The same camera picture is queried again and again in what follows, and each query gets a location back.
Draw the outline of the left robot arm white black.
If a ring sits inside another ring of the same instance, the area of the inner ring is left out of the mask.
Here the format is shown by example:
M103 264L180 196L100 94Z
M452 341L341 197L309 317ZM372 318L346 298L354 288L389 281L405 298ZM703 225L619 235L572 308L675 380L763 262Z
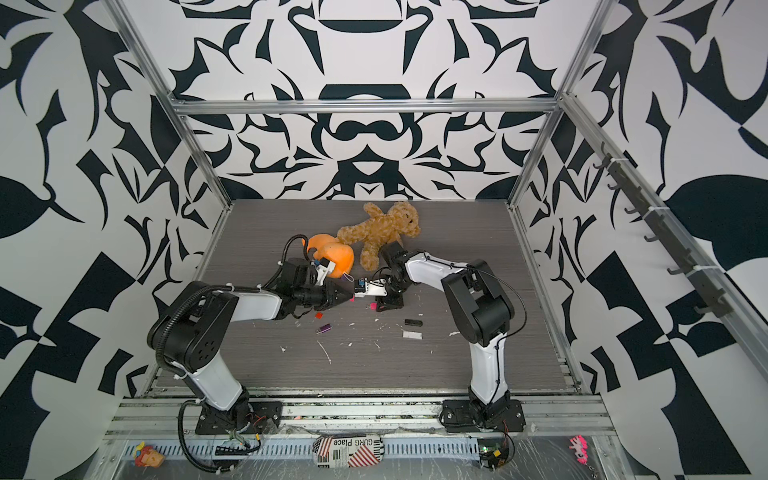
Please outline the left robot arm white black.
M200 405L196 433L254 433L277 417L277 404L252 402L226 362L224 342L235 323L299 319L351 300L342 279L354 263L353 249L330 235L294 235L261 284L194 281L182 290L150 328L147 345L157 366L181 380Z

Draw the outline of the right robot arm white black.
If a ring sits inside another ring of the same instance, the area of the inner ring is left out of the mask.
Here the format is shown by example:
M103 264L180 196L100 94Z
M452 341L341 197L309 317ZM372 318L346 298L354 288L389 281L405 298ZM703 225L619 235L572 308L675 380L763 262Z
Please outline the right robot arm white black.
M508 389L504 356L515 332L512 302L500 279L482 260L451 262L426 252L409 252L398 243L384 246L380 256L389 274L381 310L400 308L403 293L413 284L430 286L445 295L454 324L470 347L471 379L466 400L445 400L438 422L449 433L525 429L521 402Z

